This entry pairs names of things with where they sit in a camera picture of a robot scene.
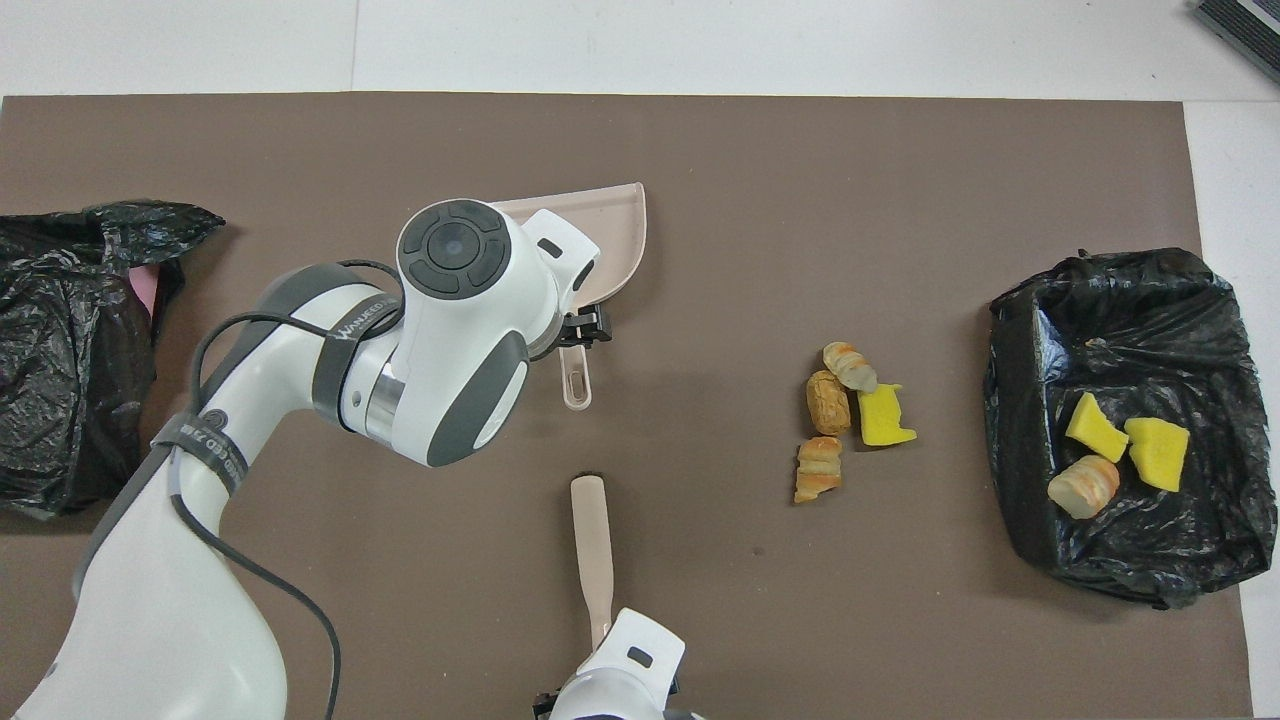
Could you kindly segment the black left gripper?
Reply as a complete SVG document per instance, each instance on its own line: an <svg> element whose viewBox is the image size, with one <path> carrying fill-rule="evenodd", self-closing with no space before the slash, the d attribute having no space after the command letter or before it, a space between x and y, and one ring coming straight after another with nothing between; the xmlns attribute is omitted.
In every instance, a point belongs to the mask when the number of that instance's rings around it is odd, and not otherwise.
<svg viewBox="0 0 1280 720"><path fill-rule="evenodd" d="M602 305L588 305L572 315L572 324L570 322L561 324L552 347L582 346L590 348L596 342L611 342L612 340L609 313Z"/></svg>

